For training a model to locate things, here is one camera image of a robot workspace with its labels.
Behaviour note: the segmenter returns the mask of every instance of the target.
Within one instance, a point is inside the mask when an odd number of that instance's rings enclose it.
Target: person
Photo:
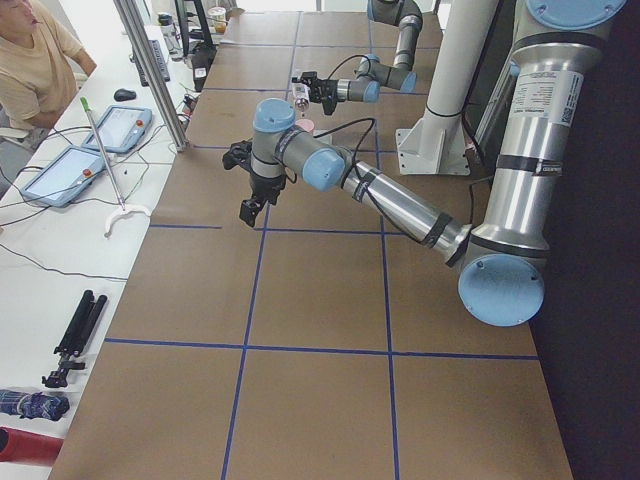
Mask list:
[[[0,105],[11,127],[53,128],[77,93],[66,57],[87,75],[96,68],[38,0],[0,0]]]

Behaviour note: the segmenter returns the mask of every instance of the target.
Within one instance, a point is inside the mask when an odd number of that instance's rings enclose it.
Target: dark wall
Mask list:
[[[640,479],[640,1],[585,76],[531,322],[576,480]]]

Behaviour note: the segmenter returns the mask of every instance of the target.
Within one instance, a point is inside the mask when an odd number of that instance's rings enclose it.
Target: robotic arm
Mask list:
[[[420,244],[439,251],[460,272],[458,291],[469,312],[496,326],[532,318],[542,305],[541,270],[549,254],[542,230],[562,173],[584,73],[602,56],[612,19],[625,0],[518,3],[513,60],[520,68],[484,222],[462,225],[343,147],[325,144],[295,125],[287,102],[268,99],[256,110],[252,142],[233,144],[225,169],[251,176],[252,198],[241,218],[253,226],[276,204],[285,168],[320,191],[334,186],[375,208]]]
[[[377,102],[380,87],[402,93],[413,92],[416,74],[411,70],[418,35],[422,30],[420,8],[413,0],[369,0],[367,14],[370,20],[393,25],[400,30],[393,66],[384,65],[377,55],[368,54],[363,55],[355,70],[355,80],[320,79],[315,71],[303,72],[291,79],[296,99],[321,103],[324,114],[332,115],[339,102]],[[296,84],[302,84],[306,89],[298,90]]]

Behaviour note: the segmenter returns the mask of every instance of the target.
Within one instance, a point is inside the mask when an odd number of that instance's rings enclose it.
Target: keyboard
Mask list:
[[[149,40],[149,45],[151,45],[151,50],[153,50],[153,56],[156,59],[156,65],[160,69],[160,74],[162,75],[162,79],[165,82],[171,80],[169,77],[169,69],[167,68],[167,62],[164,61],[164,57],[162,56],[162,49],[160,48],[160,42],[158,40]],[[136,69],[138,70],[138,76],[140,77],[140,84],[143,87],[149,86],[149,81],[147,80],[147,76],[142,71],[142,65],[136,58],[135,54],[133,55],[133,62],[136,64]]]

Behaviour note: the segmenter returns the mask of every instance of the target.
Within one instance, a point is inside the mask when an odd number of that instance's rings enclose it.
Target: red cylinder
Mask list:
[[[0,427],[0,462],[50,467],[62,448],[62,438]]]

